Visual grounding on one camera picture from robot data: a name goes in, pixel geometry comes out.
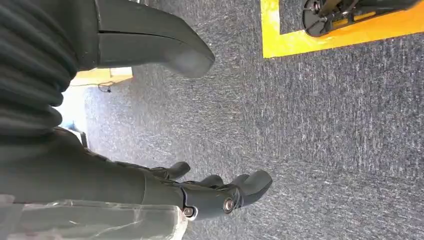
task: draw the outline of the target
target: joint screw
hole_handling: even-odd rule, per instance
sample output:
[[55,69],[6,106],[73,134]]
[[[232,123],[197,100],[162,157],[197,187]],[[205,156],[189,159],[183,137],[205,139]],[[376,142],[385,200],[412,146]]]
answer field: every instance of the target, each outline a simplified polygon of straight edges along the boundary
[[195,213],[195,210],[193,208],[191,208],[191,207],[186,207],[186,208],[184,208],[184,210],[182,211],[182,213],[187,218],[191,218],[191,217],[193,217],[193,215]]
[[224,201],[224,212],[226,212],[227,214],[231,213],[231,211],[234,208],[234,201],[229,197]]

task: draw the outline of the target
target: yellow tape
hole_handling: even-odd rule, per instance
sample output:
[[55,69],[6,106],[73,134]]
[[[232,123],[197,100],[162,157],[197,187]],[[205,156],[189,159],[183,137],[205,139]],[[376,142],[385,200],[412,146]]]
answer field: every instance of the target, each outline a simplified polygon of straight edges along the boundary
[[424,32],[424,1],[409,10],[342,27],[322,37],[311,37],[304,30],[280,35],[279,0],[261,0],[260,10],[264,58],[333,49]]

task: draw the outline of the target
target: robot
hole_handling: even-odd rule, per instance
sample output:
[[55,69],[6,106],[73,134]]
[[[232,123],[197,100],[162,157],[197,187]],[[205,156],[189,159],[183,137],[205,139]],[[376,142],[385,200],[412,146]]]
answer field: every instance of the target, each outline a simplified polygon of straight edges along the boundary
[[306,0],[302,26],[312,37],[339,28],[412,8],[420,0]]
[[78,71],[160,63],[204,75],[215,56],[179,17],[127,0],[2,0],[0,18],[0,194],[18,204],[172,205],[202,220],[253,204],[271,186],[262,170],[229,184],[217,175],[177,182],[185,162],[112,162],[57,127],[52,107]]

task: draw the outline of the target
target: gray carpet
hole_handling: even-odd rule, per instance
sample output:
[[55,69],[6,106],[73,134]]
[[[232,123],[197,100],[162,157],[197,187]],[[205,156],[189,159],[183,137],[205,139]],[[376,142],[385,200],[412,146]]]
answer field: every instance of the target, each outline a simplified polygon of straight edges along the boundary
[[185,240],[424,239],[424,34],[263,59],[259,0],[149,4],[185,19],[216,63],[199,79],[139,66],[110,94],[90,89],[92,149],[187,161],[191,180],[274,179],[260,202],[191,224]]

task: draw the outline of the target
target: transparent plastic sheet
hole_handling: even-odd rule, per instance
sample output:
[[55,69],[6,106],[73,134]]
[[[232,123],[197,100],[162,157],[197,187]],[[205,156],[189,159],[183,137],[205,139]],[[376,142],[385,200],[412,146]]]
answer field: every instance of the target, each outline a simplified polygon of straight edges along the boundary
[[177,206],[81,200],[16,204],[0,194],[0,240],[181,240]]

